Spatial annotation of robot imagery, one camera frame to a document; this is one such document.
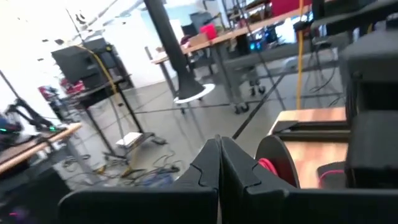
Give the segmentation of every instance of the chair wheel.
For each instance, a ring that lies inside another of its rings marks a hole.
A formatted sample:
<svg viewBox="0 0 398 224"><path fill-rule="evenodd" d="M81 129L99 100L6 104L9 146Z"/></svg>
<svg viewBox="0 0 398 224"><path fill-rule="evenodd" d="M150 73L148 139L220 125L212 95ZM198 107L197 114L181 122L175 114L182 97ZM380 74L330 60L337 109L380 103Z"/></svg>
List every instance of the chair wheel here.
<svg viewBox="0 0 398 224"><path fill-rule="evenodd" d="M255 96L256 95L256 89L254 87L250 88L250 95Z"/></svg>
<svg viewBox="0 0 398 224"><path fill-rule="evenodd" d="M249 111L250 107L248 103L245 103L244 105L235 105L235 114L241 114L241 113L246 113Z"/></svg>
<svg viewBox="0 0 398 224"><path fill-rule="evenodd" d="M234 108L235 108L235 111L234 111L235 114L241 114L241 109L239 106L235 106Z"/></svg>
<svg viewBox="0 0 398 224"><path fill-rule="evenodd" d="M241 106L241 111L242 111L243 113L246 113L246 112L248 112L249 110L250 110L250 106L249 106L248 103L245 103L244 106Z"/></svg>
<svg viewBox="0 0 398 224"><path fill-rule="evenodd" d="M258 86L258 91L260 94L264 94L266 92L266 87L265 86Z"/></svg>

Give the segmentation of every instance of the wooden board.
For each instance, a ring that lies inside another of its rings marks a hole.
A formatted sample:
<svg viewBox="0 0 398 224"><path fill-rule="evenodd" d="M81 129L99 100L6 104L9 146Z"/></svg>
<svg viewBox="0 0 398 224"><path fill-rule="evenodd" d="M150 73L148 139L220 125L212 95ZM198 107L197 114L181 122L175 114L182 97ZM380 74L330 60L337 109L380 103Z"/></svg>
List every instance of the wooden board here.
<svg viewBox="0 0 398 224"><path fill-rule="evenodd" d="M81 123L70 124L67 130L61 132L60 134L50 138L51 142L59 141L69 137L71 134L75 133L79 128L81 128ZM21 144L17 147L11 147L0 153L0 174L11 167L29 159L36 152L39 152L47 147L46 143L41 143L36 145L35 141L30 141L25 144Z"/></svg>
<svg viewBox="0 0 398 224"><path fill-rule="evenodd" d="M280 112L278 121L342 121L344 108L293 110ZM297 169L301 188L317 188L317 168L346 157L346 143L285 142Z"/></svg>

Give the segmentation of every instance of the metal rod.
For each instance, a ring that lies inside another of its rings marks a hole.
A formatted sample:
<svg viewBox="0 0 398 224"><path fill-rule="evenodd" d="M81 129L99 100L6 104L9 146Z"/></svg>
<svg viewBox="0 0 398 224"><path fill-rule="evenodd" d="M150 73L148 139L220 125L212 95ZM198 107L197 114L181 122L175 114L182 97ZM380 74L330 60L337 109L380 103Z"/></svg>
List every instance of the metal rod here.
<svg viewBox="0 0 398 224"><path fill-rule="evenodd" d="M15 91L14 87L12 87L11 83L8 81L7 77L3 74L3 72L0 70L0 75L1 78L6 82L7 86L10 88L10 90L13 92L16 98L20 99L21 97L18 95L17 91Z"/></svg>
<svg viewBox="0 0 398 224"><path fill-rule="evenodd" d="M291 132L276 133L282 141L298 141L298 142L349 142L351 133L345 132Z"/></svg>
<svg viewBox="0 0 398 224"><path fill-rule="evenodd" d="M289 128L291 131L339 131L350 130L347 121L306 121Z"/></svg>
<svg viewBox="0 0 398 224"><path fill-rule="evenodd" d="M120 93L120 96L122 97L123 102L124 102L124 104L126 105L126 108L127 108L127 110L129 111L129 113L130 113L130 115L131 115L131 118L134 120L134 122L135 122L135 124L136 124L136 126L137 126L137 128L138 128L138 131L139 131L140 133L144 133L144 130L143 130L143 128L142 128L140 122L138 121L138 119L137 119L137 117L136 117L136 114L135 114L134 111L132 110L132 108L131 108L131 106L130 106L130 104L129 104L127 98L126 98L126 96L124 95L123 91L120 89L119 84L116 85L116 88L118 89L118 92Z"/></svg>

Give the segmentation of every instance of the wooden workbench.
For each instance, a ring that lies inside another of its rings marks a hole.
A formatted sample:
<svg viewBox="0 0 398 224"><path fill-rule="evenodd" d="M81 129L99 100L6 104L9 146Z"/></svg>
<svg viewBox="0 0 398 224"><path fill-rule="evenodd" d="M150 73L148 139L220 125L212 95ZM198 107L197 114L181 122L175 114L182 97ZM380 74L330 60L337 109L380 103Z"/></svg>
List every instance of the wooden workbench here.
<svg viewBox="0 0 398 224"><path fill-rule="evenodd" d="M310 6L304 6L303 13L307 13L309 11L311 11L311 7ZM293 16L299 16L299 15L300 15L300 10L296 9L296 10L290 11L288 13L285 13L283 15L275 16L273 18L266 19L264 21L260 21L260 22L256 22L254 24L251 24L250 25L250 30L254 31L256 29L263 28L263 27L269 26L269 25L273 25L276 22L284 21L287 18L291 18ZM238 36L243 35L243 34L248 34L248 33L249 33L249 29L247 27L242 27L242 28L227 32L227 33L225 33L223 35L220 35L219 37L216 37L213 40L209 40L208 42L204 42L202 44L198 44L198 45L195 45L195 46L189 47L189 48L183 48L182 47L181 49L182 49L182 52L184 54L188 54L188 53L200 50L200 49L204 49L204 48L209 47L209 46L211 46L213 44L217 44L217 43L221 43L221 42L224 42L224 41L227 41L227 40L231 40L231 39L233 39L235 37L238 37ZM162 52L161 54L159 54L156 57L154 57L154 59L152 60L152 63L157 65L159 63L167 61L168 59L169 58L168 58L167 54L165 52Z"/></svg>
<svg viewBox="0 0 398 224"><path fill-rule="evenodd" d="M50 138L49 140L50 142L56 142L65 139L70 135L72 135L73 133L77 132L77 130L80 128L81 128L81 123L70 124L67 127L67 130L59 133L58 135ZM0 153L0 174L3 173L5 170L8 170L18 165L19 163L26 161L37 152L45 149L47 146L48 145L46 143L41 143L36 145L35 140L33 140L25 144L21 144L20 146L11 147L3 151L2 153Z"/></svg>
<svg viewBox="0 0 398 224"><path fill-rule="evenodd" d="M344 108L293 110L280 112L278 121L341 121L345 120ZM285 142L297 169L301 188L317 188L317 168L346 157L346 143Z"/></svg>

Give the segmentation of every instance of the gray floor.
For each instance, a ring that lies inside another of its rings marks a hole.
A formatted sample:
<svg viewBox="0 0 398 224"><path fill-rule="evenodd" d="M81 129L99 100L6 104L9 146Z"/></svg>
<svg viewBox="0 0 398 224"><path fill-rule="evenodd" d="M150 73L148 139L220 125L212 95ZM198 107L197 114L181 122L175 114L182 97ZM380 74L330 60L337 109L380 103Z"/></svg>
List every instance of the gray floor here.
<svg viewBox="0 0 398 224"><path fill-rule="evenodd" d="M199 69L199 75L208 72L207 69ZM330 77L332 70L324 70L323 74L326 78ZM338 95L332 94L330 87L341 92L340 74L338 69L330 84L318 93L311 93L311 88L320 86L323 81L319 80L319 74L316 72L304 73L302 88L302 104L304 108L324 108ZM269 80L261 80L267 89L271 88ZM284 77L278 89L283 97L283 103L287 110L295 109L295 90L297 84L297 75L288 75ZM223 92L223 87L217 85L215 90L203 98L203 101L194 101L191 103L192 112L187 111L182 115L175 104L172 103L172 95L165 83L140 88L138 90L127 90L125 94L137 113L137 117L146 131L156 133L167 140L168 144L158 146L151 141L145 142L142 146L135 149L128 156L131 159L131 165L135 169L153 169L153 162L165 154L175 155L169 159L172 161L182 161L177 165L181 168L181 172L189 166L189 163L200 152L201 147L207 139L213 138L214 135L232 136L234 132L247 118L252 109L258 104L262 96L250 96L247 83L242 84L242 92L244 99L249 102L251 107L248 113L236 115L232 108L228 105L228 100ZM340 99L333 106L342 106L344 99ZM114 144L121 139L121 133L118 128L118 122L114 112L111 109L109 100L105 100L91 108L96 117L98 124L104 131L108 141ZM275 93L255 115L246 129L242 132L236 142L250 155L254 155L257 146L262 138L266 136L278 114L282 111L280 102L276 99ZM127 110L121 108L118 112L121 118L120 123L123 127L123 133L136 131L135 125L132 123L127 114ZM106 164L102 152L106 152L103 142L91 127L91 123L85 115L82 115L84 126L79 130L80 139L73 139L82 154L91 154L88 160L89 165L93 168ZM116 149L120 154L125 154L123 149ZM75 182L84 178L79 175L80 169L72 172L65 172L65 169L57 166L63 178L70 180L73 187L79 187ZM115 170L107 170L107 174L120 172L124 167L117 167Z"/></svg>

